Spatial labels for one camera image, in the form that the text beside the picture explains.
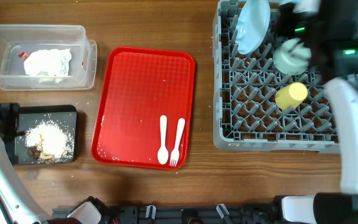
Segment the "food scraps and rice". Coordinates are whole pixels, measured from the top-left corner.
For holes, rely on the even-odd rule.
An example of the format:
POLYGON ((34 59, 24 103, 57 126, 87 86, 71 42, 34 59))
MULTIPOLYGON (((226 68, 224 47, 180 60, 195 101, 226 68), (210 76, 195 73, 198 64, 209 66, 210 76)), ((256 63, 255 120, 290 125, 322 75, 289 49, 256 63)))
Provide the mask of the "food scraps and rice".
POLYGON ((74 135, 52 120, 42 120, 27 130, 24 143, 29 157, 38 163, 65 163, 74 159, 74 135))

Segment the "white plastic fork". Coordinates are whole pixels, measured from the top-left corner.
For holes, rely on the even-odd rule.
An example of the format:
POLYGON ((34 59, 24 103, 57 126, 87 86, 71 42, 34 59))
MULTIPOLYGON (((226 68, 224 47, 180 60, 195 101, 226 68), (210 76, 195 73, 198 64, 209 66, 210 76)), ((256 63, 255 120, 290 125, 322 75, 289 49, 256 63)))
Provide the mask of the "white plastic fork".
POLYGON ((176 136, 175 136, 175 145, 174 148, 171 152, 170 155, 170 166, 171 167, 176 167, 177 163, 178 163, 178 159, 179 159, 179 146, 180 146, 180 142, 181 142, 181 137, 183 135, 183 131, 185 128, 185 119, 184 118, 180 118, 178 120, 178 124, 177 124, 177 131, 176 131, 176 136))

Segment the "red snack wrapper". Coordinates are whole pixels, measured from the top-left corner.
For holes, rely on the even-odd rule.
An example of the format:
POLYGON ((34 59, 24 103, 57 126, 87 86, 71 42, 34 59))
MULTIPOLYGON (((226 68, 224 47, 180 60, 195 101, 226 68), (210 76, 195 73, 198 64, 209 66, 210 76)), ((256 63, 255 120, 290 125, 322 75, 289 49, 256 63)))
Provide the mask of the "red snack wrapper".
POLYGON ((24 60, 26 60, 28 57, 30 56, 30 54, 22 52, 21 54, 18 55, 19 58, 22 58, 24 60))

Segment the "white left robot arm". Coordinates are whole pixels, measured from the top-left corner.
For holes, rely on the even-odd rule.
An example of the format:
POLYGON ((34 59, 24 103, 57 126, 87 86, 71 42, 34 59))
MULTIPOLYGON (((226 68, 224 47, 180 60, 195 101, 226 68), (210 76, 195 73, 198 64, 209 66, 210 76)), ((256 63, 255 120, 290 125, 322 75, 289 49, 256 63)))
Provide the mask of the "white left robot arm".
POLYGON ((33 199, 6 153, 5 142, 18 136, 19 105, 0 104, 0 223, 100 223, 102 213, 87 198, 65 218, 52 218, 33 199))

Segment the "light green bowl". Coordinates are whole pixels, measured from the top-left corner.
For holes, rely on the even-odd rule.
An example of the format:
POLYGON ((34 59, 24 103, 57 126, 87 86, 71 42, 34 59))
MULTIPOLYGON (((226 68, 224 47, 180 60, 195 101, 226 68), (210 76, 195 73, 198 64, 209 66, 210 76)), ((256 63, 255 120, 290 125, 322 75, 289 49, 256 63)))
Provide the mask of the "light green bowl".
POLYGON ((273 63, 277 70, 286 75, 299 75, 309 67, 311 50, 300 39, 284 42, 273 53, 273 63))

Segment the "clear plastic bin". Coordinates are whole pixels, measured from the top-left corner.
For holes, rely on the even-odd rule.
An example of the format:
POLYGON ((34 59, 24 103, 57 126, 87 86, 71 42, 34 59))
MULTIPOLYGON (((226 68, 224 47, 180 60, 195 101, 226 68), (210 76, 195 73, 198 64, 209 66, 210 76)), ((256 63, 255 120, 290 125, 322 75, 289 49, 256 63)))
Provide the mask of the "clear plastic bin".
POLYGON ((0 24, 0 89, 6 91, 89 90, 94 86, 97 44, 79 25, 0 24), (25 74, 22 52, 70 49, 68 77, 39 83, 25 74))

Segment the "white napkin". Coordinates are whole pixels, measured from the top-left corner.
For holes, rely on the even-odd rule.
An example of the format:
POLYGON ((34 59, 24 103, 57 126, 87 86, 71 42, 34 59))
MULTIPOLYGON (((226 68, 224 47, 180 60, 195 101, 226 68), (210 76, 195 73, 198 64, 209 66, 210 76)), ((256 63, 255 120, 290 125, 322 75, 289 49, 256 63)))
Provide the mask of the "white napkin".
POLYGON ((38 50, 24 60, 25 74, 39 83, 60 83, 68 77, 71 58, 70 49, 38 50))

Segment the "grey dishwasher rack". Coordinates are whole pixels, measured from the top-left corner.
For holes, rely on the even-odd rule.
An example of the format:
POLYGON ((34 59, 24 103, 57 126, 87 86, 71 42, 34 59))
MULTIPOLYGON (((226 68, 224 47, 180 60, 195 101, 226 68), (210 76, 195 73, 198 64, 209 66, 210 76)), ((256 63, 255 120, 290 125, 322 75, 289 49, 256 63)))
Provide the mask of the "grey dishwasher rack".
MULTIPOLYGON (((228 151, 305 150, 340 153, 337 127, 320 71, 309 67, 299 75, 281 73, 273 53, 288 37, 277 35, 278 7, 270 7, 270 23, 261 45, 238 52, 237 21, 245 2, 219 1, 213 21, 214 145, 228 151), (296 108, 281 110, 278 90, 300 82, 307 98, 296 108)), ((356 15, 358 38, 358 10, 356 15)))

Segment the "white plastic spoon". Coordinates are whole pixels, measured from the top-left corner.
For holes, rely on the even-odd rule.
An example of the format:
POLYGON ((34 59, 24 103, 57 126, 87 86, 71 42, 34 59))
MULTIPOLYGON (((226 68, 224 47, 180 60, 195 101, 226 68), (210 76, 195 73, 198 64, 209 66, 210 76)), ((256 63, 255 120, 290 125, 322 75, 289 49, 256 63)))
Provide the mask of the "white plastic spoon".
POLYGON ((169 157, 169 152, 166 148, 166 134, 167 134, 167 117, 161 115, 160 117, 160 148, 157 153, 158 162, 162 165, 166 164, 169 157))

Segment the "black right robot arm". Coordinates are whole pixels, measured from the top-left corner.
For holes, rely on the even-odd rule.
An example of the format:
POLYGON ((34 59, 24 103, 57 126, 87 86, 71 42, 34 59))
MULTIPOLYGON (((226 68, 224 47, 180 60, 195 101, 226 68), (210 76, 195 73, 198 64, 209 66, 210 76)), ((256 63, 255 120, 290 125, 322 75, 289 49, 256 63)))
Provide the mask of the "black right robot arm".
POLYGON ((313 196, 278 196, 277 220, 358 223, 358 2, 282 1, 277 34, 297 37, 311 50, 310 64, 323 77, 337 127, 341 190, 313 196))

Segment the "black waste tray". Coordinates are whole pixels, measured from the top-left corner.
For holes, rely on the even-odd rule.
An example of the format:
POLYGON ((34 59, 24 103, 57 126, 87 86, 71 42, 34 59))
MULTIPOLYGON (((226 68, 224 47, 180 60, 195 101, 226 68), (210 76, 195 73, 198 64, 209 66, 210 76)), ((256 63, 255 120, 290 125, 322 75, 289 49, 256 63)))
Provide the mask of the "black waste tray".
POLYGON ((15 138, 16 155, 18 156, 18 165, 36 165, 46 164, 38 163, 27 154, 27 148, 24 143, 25 132, 30 128, 40 124, 42 120, 52 120, 59 123, 61 127, 66 127, 75 138, 76 151, 76 125, 77 125, 77 110, 73 105, 57 105, 57 106, 31 106, 21 107, 19 112, 19 129, 23 131, 23 136, 15 138))

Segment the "yellow plastic cup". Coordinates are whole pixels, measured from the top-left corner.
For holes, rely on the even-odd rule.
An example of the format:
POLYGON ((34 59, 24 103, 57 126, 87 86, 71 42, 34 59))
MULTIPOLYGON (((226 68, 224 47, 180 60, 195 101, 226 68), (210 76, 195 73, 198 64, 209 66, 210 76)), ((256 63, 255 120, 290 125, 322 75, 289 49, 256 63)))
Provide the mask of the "yellow plastic cup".
POLYGON ((298 107, 308 96, 307 87, 300 83, 292 83, 281 90, 278 90, 275 95, 275 102, 281 110, 286 110, 289 107, 298 107))

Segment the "red plastic tray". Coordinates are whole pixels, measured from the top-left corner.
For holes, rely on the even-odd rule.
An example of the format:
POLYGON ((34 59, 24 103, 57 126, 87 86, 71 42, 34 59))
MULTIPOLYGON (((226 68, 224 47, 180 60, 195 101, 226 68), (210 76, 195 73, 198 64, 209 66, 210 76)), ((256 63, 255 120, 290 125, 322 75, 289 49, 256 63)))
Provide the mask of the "red plastic tray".
POLYGON ((194 58, 171 50, 118 47, 104 76, 91 154, 100 163, 175 170, 186 161, 190 141, 194 58), (160 117, 167 117, 168 161, 158 162, 160 117), (176 167, 170 166, 177 124, 185 119, 176 167))

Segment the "large light blue plate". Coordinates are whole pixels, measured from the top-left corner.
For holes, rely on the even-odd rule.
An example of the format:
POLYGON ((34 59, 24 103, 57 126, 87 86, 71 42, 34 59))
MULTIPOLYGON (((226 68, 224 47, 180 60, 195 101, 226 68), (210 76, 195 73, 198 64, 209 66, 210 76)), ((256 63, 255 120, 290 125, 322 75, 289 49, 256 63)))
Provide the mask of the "large light blue plate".
POLYGON ((238 52, 245 55, 255 51, 266 36, 269 23, 269 1, 248 0, 242 7, 236 25, 238 52))

